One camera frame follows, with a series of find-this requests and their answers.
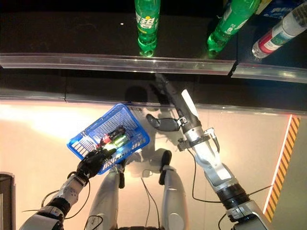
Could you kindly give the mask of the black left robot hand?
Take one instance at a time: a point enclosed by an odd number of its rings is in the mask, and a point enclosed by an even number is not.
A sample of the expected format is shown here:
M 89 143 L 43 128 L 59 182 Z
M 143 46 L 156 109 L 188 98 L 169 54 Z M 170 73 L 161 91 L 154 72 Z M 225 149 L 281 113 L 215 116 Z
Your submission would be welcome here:
M 84 180 L 96 176 L 105 164 L 105 161 L 110 159 L 116 151 L 116 149 L 107 150 L 99 148 L 89 152 L 78 164 L 77 175 Z

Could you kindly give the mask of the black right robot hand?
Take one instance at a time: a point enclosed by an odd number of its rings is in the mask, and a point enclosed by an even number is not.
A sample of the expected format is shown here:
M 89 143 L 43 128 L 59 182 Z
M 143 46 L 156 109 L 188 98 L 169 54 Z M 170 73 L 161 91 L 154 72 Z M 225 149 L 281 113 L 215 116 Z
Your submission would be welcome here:
M 182 129 L 183 133 L 200 127 L 201 122 L 195 104 L 187 89 L 178 92 L 173 84 L 161 73 L 155 73 L 156 84 L 152 87 L 158 96 L 161 105 L 173 104 L 178 114 L 178 119 L 155 118 L 151 114 L 146 115 L 149 124 L 159 131 L 173 132 Z

